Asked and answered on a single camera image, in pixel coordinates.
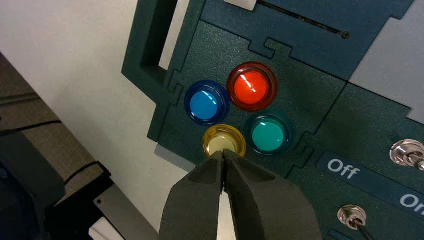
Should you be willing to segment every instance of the black plastic part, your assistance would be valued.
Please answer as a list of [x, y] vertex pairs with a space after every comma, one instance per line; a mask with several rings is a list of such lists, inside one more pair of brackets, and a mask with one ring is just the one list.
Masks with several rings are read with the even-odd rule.
[[62, 178], [20, 132], [0, 137], [0, 168], [0, 239], [47, 239], [45, 211], [65, 195]]
[[104, 171], [98, 178], [46, 212], [45, 226], [52, 240], [92, 240], [89, 229], [104, 217], [93, 201], [114, 184], [110, 176], [108, 171]]
[[230, 150], [214, 153], [174, 185], [159, 239], [217, 239], [223, 186], [237, 239], [322, 239], [314, 209], [300, 188]]
[[224, 160], [216, 152], [175, 184], [163, 209], [160, 240], [216, 240]]

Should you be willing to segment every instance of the blue button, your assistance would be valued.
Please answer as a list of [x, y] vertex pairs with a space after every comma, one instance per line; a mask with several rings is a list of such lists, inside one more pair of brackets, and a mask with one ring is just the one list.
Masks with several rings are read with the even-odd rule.
[[280, 126], [272, 122], [261, 121], [253, 129], [253, 143], [262, 151], [277, 150], [284, 142], [284, 132]]
[[209, 120], [217, 114], [217, 99], [210, 92], [199, 91], [191, 97], [190, 109], [196, 118]]
[[218, 82], [203, 80], [188, 88], [184, 105], [193, 121], [201, 125], [214, 125], [227, 117], [230, 98]]

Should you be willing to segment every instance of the illuminated button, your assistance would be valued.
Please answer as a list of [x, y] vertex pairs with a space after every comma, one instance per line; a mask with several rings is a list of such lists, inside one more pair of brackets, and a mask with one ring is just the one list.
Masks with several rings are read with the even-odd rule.
[[246, 123], [247, 141], [261, 154], [272, 155], [285, 150], [292, 138], [289, 120], [282, 113], [264, 110], [253, 115]]
[[273, 122], [259, 122], [252, 132], [253, 143], [262, 151], [270, 152], [281, 147], [284, 141], [284, 132]]
[[277, 78], [271, 69], [253, 61], [236, 67], [226, 83], [231, 102], [248, 112], [269, 106], [277, 94], [277, 88]]
[[259, 103], [264, 99], [267, 90], [268, 83], [266, 78], [254, 71], [241, 74], [234, 85], [235, 96], [245, 104]]
[[224, 149], [229, 149], [242, 157], [246, 154], [245, 138], [240, 131], [230, 125], [218, 124], [210, 127], [204, 133], [201, 143], [207, 157]]
[[228, 115], [230, 99], [219, 83], [198, 81], [185, 94], [185, 110], [196, 123], [212, 125]]
[[191, 97], [190, 109], [196, 118], [209, 120], [217, 114], [217, 99], [210, 92], [199, 91]]

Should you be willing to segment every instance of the black cable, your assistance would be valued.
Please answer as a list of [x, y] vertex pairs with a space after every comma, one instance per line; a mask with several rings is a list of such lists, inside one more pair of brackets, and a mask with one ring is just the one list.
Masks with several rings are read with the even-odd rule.
[[70, 175], [66, 180], [65, 180], [65, 182], [64, 182], [64, 184], [65, 184], [65, 186], [73, 179], [73, 178], [75, 178], [75, 176], [77, 176], [78, 174], [80, 174], [81, 172], [83, 172], [84, 170], [86, 170], [86, 169], [88, 169], [89, 167], [91, 167], [91, 166], [94, 166], [94, 165], [99, 165], [102, 169], [104, 168], [104, 167], [102, 167], [103, 165], [100, 163], [100, 162], [98, 162], [98, 161], [93, 161], [93, 162], [90, 162], [89, 164], [87, 164], [87, 165], [85, 165], [85, 166], [83, 166], [83, 167], [81, 167], [80, 169], [78, 169], [76, 172], [74, 172], [74, 173], [72, 173], [72, 175]]
[[20, 128], [16, 128], [13, 129], [13, 131], [25, 131], [28, 129], [34, 129], [34, 128], [38, 128], [38, 127], [42, 127], [42, 126], [46, 126], [46, 125], [50, 125], [50, 124], [61, 124], [62, 121], [60, 120], [54, 120], [54, 121], [46, 121], [46, 122], [42, 122], [42, 123], [38, 123], [38, 124], [34, 124], [34, 125], [29, 125], [29, 126], [24, 126], [24, 127], [20, 127]]

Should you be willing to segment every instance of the screw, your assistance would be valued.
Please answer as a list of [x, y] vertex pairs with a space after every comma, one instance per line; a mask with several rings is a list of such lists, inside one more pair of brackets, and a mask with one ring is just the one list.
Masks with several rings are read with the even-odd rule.
[[8, 178], [8, 172], [4, 168], [0, 168], [0, 178], [1, 179], [7, 179]]
[[351, 37], [351, 33], [348, 32], [348, 31], [344, 31], [344, 32], [341, 33], [341, 38], [342, 39], [348, 39], [350, 37]]

